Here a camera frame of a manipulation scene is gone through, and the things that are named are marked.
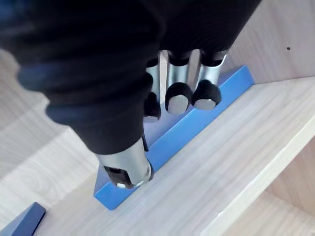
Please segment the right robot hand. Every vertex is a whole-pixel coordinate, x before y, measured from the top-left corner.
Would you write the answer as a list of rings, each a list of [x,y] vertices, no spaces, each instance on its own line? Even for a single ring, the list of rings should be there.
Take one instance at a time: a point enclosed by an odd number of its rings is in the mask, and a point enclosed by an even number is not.
[[[3,0],[0,47],[18,81],[49,100],[111,181],[135,188],[153,177],[143,120],[161,115],[159,54],[168,54],[165,108],[212,110],[230,47],[257,0]]]

